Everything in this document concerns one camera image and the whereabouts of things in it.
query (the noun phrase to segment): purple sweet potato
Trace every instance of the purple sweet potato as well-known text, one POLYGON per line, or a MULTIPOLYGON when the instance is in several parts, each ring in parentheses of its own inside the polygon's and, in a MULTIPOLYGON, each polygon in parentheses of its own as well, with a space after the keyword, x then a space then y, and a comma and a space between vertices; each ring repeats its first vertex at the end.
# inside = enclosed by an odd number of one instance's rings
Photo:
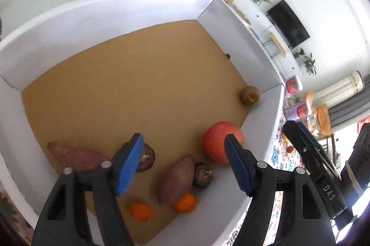
POLYGON ((72 146, 65 142, 49 142, 47 148, 64 166, 71 167, 74 171, 90 170, 108 160, 97 151, 72 146))
POLYGON ((194 179, 195 159, 187 155, 171 166, 160 181, 160 205, 173 205, 190 191, 194 179))

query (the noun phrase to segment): silver rivet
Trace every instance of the silver rivet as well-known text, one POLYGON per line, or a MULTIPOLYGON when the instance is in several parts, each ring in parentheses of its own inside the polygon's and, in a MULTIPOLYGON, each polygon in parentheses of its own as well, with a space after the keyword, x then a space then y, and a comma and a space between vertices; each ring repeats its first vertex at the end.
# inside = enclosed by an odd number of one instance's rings
POLYGON ((103 168, 109 168, 111 165, 112 165, 112 163, 110 161, 104 161, 104 162, 101 163, 101 166, 103 168))
POLYGON ((305 174, 306 173, 305 169, 303 169, 301 167, 296 168, 296 171, 297 171, 298 174, 305 174))
POLYGON ((72 171, 73 171, 73 169, 72 169, 71 167, 68 167, 68 168, 65 168, 65 169, 63 170, 63 173, 64 173, 64 174, 66 174, 66 175, 68 175, 68 174, 71 174, 71 173, 72 173, 72 171))
POLYGON ((258 161, 257 166, 260 167, 260 168, 265 169, 267 167, 267 163, 264 162, 264 161, 258 161))

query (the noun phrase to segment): black flat screen tv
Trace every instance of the black flat screen tv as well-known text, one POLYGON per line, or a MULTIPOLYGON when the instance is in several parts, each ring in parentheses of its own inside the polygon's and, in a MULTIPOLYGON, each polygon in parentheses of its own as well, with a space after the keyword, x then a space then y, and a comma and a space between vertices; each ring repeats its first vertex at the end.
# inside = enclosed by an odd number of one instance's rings
POLYGON ((307 30, 285 0, 281 0, 267 14, 286 37, 290 48, 294 48, 310 38, 307 30))

